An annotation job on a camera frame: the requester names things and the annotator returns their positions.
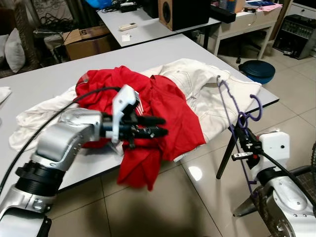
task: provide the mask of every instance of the paper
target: paper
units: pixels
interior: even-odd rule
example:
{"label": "paper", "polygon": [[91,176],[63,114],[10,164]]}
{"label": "paper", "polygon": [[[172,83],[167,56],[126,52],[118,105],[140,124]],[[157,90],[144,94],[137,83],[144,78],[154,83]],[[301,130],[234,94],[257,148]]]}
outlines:
{"label": "paper", "polygon": [[10,87],[4,86],[0,87],[0,104],[11,94]]}
{"label": "paper", "polygon": [[282,7],[282,6],[283,6],[282,4],[275,3],[274,5],[271,5],[271,6],[261,6],[261,7],[259,7],[259,9],[263,10],[263,11],[272,11],[272,10],[279,8],[279,7]]}
{"label": "paper", "polygon": [[122,35],[122,42],[130,41],[130,34]]}

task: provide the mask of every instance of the black table leg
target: black table leg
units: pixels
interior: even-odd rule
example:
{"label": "black table leg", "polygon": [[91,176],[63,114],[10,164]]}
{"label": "black table leg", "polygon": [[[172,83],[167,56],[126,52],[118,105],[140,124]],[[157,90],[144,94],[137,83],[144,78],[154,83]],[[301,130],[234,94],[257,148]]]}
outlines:
{"label": "black table leg", "polygon": [[222,159],[222,162],[221,162],[221,165],[219,166],[219,169],[217,171],[217,174],[216,174],[216,178],[217,179],[221,179],[223,173],[224,173],[224,170],[226,168],[226,165],[231,157],[231,154],[233,152],[233,149],[236,145],[236,142],[235,142],[235,139],[233,137],[233,135],[231,136],[231,139],[229,140],[229,143],[228,143],[228,146],[226,148],[226,151],[225,151],[225,154],[223,156],[223,159]]}
{"label": "black table leg", "polygon": [[203,48],[205,48],[205,49],[207,49],[207,46],[208,46],[208,37],[209,37],[210,31],[211,31],[211,26],[205,27],[205,31],[204,31],[204,43],[203,43]]}

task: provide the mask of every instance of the white jacket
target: white jacket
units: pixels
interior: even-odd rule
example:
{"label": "white jacket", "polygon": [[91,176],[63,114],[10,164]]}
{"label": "white jacket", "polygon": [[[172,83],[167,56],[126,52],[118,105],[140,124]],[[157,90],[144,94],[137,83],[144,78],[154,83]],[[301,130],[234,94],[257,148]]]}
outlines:
{"label": "white jacket", "polygon": [[[246,111],[252,102],[249,94],[258,94],[261,87],[259,83],[240,81],[231,76],[228,71],[191,59],[180,59],[149,69],[142,74],[148,77],[151,75],[166,76],[176,83],[185,94],[188,105],[198,116],[206,142],[209,142],[229,126],[216,84],[217,75],[220,75],[221,79],[227,82],[242,111]],[[230,119],[235,121],[237,119],[235,106],[226,92],[223,92],[223,96]],[[55,111],[66,106],[75,97],[76,92],[73,86],[62,95],[44,101],[19,114],[16,117],[19,127],[9,139],[11,147],[20,150],[36,129],[46,122]],[[36,144],[37,140],[31,143],[28,149]]]}
{"label": "white jacket", "polygon": [[[217,75],[225,80],[235,97],[241,111],[246,111],[252,103],[250,94],[257,95],[261,84],[236,79],[229,71],[215,66],[191,60],[180,59],[175,62],[153,68],[142,74],[162,75],[171,79],[186,96],[187,104],[198,116],[206,142],[224,131],[228,126],[223,103],[216,83]],[[237,110],[226,88],[221,87],[231,122],[237,120]]]}

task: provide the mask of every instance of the white table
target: white table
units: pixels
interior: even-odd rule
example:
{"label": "white table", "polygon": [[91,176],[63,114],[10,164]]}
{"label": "white table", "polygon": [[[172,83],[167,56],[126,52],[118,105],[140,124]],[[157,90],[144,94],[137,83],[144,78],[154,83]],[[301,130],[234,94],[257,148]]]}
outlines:
{"label": "white table", "polygon": [[[2,179],[6,169],[17,154],[15,150],[10,148],[8,138],[17,127],[15,117],[19,113],[39,102],[63,93],[69,87],[75,85],[78,79],[88,70],[125,65],[133,71],[141,72],[181,58],[196,59],[215,65],[220,69],[231,71],[232,75],[240,80],[250,81],[243,74],[184,35],[159,39],[134,47],[127,47],[0,79],[0,87],[10,86],[12,89],[12,94],[0,105],[0,118],[2,120],[0,125],[0,179]],[[263,105],[269,105],[278,101],[276,96],[264,88],[261,88],[258,96]],[[250,110],[256,108],[257,104],[254,103],[251,105]],[[0,201],[9,186],[18,179],[18,176],[14,174],[16,168],[29,161],[31,152],[26,151],[23,153],[17,162],[8,178]],[[117,167],[120,165],[121,160],[120,156],[108,148],[100,150],[82,149],[66,173],[60,189]]]}
{"label": "white table", "polygon": [[[220,21],[210,18],[208,23],[206,24],[197,25],[177,31],[171,31],[162,23],[160,23],[158,18],[151,18],[142,8],[139,8],[137,11],[130,11],[125,13],[121,13],[121,11],[107,13],[98,11],[98,14],[121,47],[132,46],[152,40],[158,40],[161,38],[202,28],[205,28],[205,30],[207,31],[205,34],[209,35],[211,27],[216,27],[217,29],[217,27],[220,25]],[[133,22],[138,25],[136,28],[127,31],[119,30],[119,26]],[[131,35],[130,41],[122,42],[122,35],[126,34]],[[204,41],[204,48],[207,48],[207,39],[208,37]]]}
{"label": "white table", "polygon": [[217,56],[221,40],[242,35],[248,32],[267,29],[266,37],[263,44],[261,45],[261,49],[257,57],[257,59],[260,60],[266,49],[280,11],[281,7],[270,12],[238,12],[236,14],[236,20],[234,22],[229,24],[222,23],[220,27],[210,36],[210,50],[214,53],[215,56]]}

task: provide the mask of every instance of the red shirt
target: red shirt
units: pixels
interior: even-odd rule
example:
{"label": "red shirt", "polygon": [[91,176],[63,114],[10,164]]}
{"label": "red shirt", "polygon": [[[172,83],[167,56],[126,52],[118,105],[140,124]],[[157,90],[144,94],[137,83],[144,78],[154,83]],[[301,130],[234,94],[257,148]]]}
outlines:
{"label": "red shirt", "polygon": [[[158,176],[161,159],[174,160],[179,155],[193,150],[205,143],[198,117],[186,103],[182,91],[166,77],[148,78],[127,67],[93,70],[83,75],[76,86],[77,96],[92,90],[128,84],[139,93],[142,115],[161,117],[166,124],[161,127],[168,130],[168,135],[155,139],[135,139],[136,148],[131,150],[128,143],[123,145],[124,158],[120,166],[118,183],[132,187],[153,184]],[[102,91],[80,101],[79,106],[91,110],[112,113],[112,99],[115,91]],[[88,147],[104,146],[108,140],[88,143]]]}

